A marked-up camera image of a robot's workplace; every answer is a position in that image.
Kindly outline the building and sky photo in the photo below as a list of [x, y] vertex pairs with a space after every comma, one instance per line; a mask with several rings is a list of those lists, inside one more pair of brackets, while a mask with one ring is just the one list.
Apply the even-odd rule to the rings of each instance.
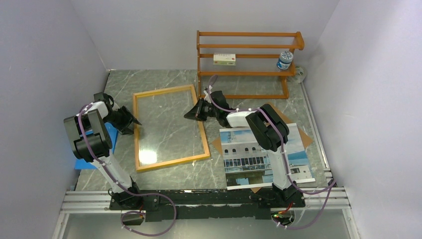
[[[296, 123], [287, 126], [289, 134], [285, 150], [291, 179], [296, 183], [315, 182], [299, 128]], [[219, 135], [227, 189], [272, 185], [274, 174], [269, 154], [258, 144], [251, 129], [225, 128], [219, 130]]]

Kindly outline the brown frame backing board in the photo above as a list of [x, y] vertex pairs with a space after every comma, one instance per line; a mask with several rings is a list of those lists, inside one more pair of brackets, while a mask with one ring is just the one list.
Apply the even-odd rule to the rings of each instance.
[[305, 147], [305, 150], [306, 150], [306, 148], [310, 145], [310, 143], [311, 143], [311, 138], [306, 134], [306, 133], [304, 133], [301, 129], [299, 129], [299, 131], [300, 131], [300, 136], [301, 136], [301, 139], [302, 139], [302, 142], [303, 142], [303, 145], [304, 145], [304, 147]]

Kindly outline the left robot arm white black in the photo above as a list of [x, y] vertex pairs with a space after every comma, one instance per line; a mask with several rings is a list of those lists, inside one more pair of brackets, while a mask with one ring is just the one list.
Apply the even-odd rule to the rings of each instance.
[[133, 134], [138, 119], [127, 107], [116, 106], [112, 96], [94, 94], [94, 101], [78, 114], [64, 119], [71, 150], [77, 159], [92, 164], [111, 186], [111, 199], [122, 207], [137, 209], [142, 204], [139, 188], [119, 165], [112, 151], [112, 140], [106, 123], [122, 134]]

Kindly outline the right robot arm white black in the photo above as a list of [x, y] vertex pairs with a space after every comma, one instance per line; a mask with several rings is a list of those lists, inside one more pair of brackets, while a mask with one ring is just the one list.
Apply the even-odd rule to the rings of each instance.
[[286, 143], [290, 130], [287, 124], [276, 113], [275, 109], [264, 104], [254, 109], [242, 110], [231, 108], [222, 91], [215, 91], [201, 98], [184, 118], [196, 121], [206, 121], [215, 118], [225, 128], [247, 127], [259, 146], [266, 151], [267, 160], [273, 172], [272, 185], [274, 202], [281, 207], [287, 206], [293, 199], [293, 192], [304, 194], [291, 177], [286, 154]]

